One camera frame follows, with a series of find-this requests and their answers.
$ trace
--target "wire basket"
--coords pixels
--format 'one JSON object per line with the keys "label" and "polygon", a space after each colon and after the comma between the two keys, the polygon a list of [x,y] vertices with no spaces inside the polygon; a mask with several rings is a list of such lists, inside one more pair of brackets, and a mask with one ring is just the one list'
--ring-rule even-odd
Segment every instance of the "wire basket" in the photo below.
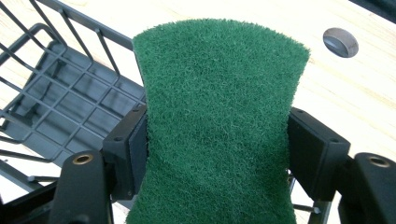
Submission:
{"label": "wire basket", "polygon": [[[40,156],[7,148],[1,149],[0,155],[62,166],[74,153],[100,150],[103,140],[122,118],[145,104],[145,92],[120,73],[111,52],[110,45],[133,54],[130,38],[58,1],[31,0],[30,4],[43,22],[28,28],[0,2],[9,23],[23,32],[9,46],[0,39],[0,68],[11,67],[0,70],[0,141],[24,145]],[[55,14],[58,22],[52,21]],[[66,30],[72,41],[64,35]],[[96,36],[99,47],[90,47],[91,40],[83,41],[87,32]],[[23,57],[36,57],[36,62]],[[137,66],[134,58],[128,60]],[[2,175],[18,180],[14,183],[22,188],[33,189],[25,176],[0,162]]]}

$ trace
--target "green scrub pad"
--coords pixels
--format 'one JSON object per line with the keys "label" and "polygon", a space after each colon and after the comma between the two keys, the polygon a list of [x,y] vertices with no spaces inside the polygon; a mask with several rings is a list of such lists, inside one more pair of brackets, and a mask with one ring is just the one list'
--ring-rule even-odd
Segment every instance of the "green scrub pad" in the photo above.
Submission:
{"label": "green scrub pad", "polygon": [[227,20],[160,25],[133,44],[149,158],[127,223],[295,223],[287,121],[308,50]]}

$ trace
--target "black metal rack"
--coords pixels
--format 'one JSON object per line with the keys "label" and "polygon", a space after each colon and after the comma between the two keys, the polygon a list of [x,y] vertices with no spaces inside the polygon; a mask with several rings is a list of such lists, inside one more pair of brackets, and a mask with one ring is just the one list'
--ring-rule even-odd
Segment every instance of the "black metal rack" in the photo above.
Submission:
{"label": "black metal rack", "polygon": [[[0,140],[10,144],[23,144],[43,158],[8,150],[0,150],[0,155],[54,162],[61,166],[65,159],[77,152],[101,149],[103,140],[125,115],[131,109],[145,104],[145,93],[142,86],[120,73],[106,42],[110,40],[133,51],[129,37],[61,2],[32,0],[30,3],[46,24],[37,23],[27,28],[0,2],[0,8],[12,19],[13,25],[24,32],[9,47],[0,42],[0,49],[3,51],[0,55],[0,66],[13,59],[31,71],[22,87],[12,80],[0,77],[5,88],[11,88],[18,93],[0,109],[0,130],[8,136],[0,136]],[[73,49],[67,43],[62,36],[63,31],[57,30],[42,6],[59,13],[83,52]],[[71,21],[83,25],[97,35],[112,68],[93,58],[92,51],[88,49]],[[38,34],[43,32],[50,38],[47,46],[43,44],[45,40],[39,39]],[[32,41],[43,52],[37,64],[28,64],[18,56],[18,51]],[[17,175],[18,172],[6,164],[0,169],[3,175],[30,189],[27,186],[31,184],[24,180],[23,175]]]}

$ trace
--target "scouring pad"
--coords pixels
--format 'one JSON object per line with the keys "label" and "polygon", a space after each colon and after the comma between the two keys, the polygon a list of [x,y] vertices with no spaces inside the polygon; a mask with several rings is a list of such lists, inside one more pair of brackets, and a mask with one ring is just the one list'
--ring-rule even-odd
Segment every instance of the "scouring pad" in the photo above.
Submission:
{"label": "scouring pad", "polygon": [[308,50],[210,19],[159,25],[133,45],[149,158],[127,223],[295,223],[287,121]]}

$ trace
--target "metal grommet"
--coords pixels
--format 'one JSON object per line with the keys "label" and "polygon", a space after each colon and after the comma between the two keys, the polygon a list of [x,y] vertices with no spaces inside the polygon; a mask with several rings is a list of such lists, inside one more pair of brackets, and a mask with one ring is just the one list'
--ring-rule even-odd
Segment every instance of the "metal grommet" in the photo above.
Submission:
{"label": "metal grommet", "polygon": [[83,155],[79,155],[78,157],[75,157],[73,159],[73,163],[75,165],[83,165],[85,163],[90,162],[93,159],[93,155],[91,154],[83,154]]}
{"label": "metal grommet", "polygon": [[378,158],[378,157],[376,157],[376,156],[371,156],[371,157],[369,157],[368,159],[369,159],[369,161],[370,161],[370,163],[371,163],[372,165],[376,165],[376,166],[383,167],[383,168],[388,168],[388,167],[390,167],[389,162],[384,161],[384,160],[382,160],[381,158]]}

